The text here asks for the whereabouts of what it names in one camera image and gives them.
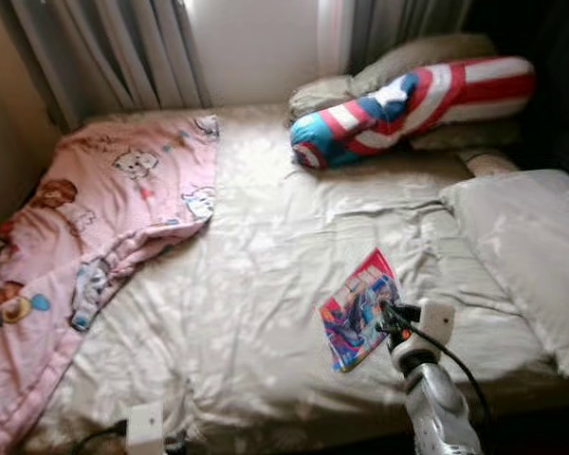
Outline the colourful comic magazine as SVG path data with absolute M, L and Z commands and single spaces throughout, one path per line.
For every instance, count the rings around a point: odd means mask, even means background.
M 387 337 L 380 325 L 389 320 L 381 301 L 401 299 L 392 265 L 375 248 L 337 291 L 320 304 L 318 313 L 333 356 L 333 370 L 348 373 Z

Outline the beige floral pillow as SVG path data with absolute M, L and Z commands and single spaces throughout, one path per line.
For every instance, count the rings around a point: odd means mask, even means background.
M 471 251 L 569 377 L 569 174 L 475 177 L 440 196 Z

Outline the beige floral bedsheet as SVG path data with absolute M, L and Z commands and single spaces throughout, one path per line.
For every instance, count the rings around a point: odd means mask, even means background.
M 450 350 L 492 408 L 493 455 L 569 455 L 569 377 L 442 205 L 455 155 L 403 152 L 311 173 L 282 105 L 220 109 L 206 229 L 146 262 L 100 313 L 16 455 L 119 454 L 125 409 L 163 404 L 189 455 L 413 455 L 403 380 L 383 348 L 333 370 L 316 306 L 378 248 L 409 300 L 455 307 Z

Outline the beige rolled bolster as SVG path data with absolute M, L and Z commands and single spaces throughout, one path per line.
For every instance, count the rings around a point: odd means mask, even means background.
M 455 152 L 471 173 L 472 178 L 500 176 L 500 174 L 518 173 L 522 169 L 500 149 L 471 148 Z

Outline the red white blue bolster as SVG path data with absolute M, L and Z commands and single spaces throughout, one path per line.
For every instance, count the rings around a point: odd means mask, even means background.
M 435 127 L 515 116 L 535 86 L 535 69 L 522 57 L 418 66 L 371 94 L 297 118 L 290 151 L 304 168 L 340 168 Z

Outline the grey pillow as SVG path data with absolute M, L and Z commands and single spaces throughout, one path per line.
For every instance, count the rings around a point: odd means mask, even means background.
M 418 66 L 445 62 L 487 58 L 497 55 L 497 48 L 485 34 L 454 33 L 424 36 L 402 44 L 364 66 L 355 75 L 337 75 L 299 86 L 287 103 L 285 124 L 316 110 L 334 107 L 364 96 L 394 78 Z M 522 140 L 522 127 L 514 118 L 497 118 L 484 122 L 449 124 L 433 127 L 427 133 L 411 136 L 412 148 L 424 151 L 454 151 L 454 149 L 503 148 Z

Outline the grey pleated curtain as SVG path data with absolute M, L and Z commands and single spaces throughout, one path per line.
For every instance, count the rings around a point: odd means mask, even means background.
M 188 0 L 0 0 L 47 116 L 87 118 L 211 107 Z
M 349 72 L 358 72 L 388 49 L 461 30 L 474 1 L 353 0 Z

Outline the pink cartoon print blanket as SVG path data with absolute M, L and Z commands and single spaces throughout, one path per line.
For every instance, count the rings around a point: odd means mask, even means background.
M 0 228 L 0 455 L 36 425 L 99 312 L 214 215 L 217 116 L 100 121 L 56 146 Z

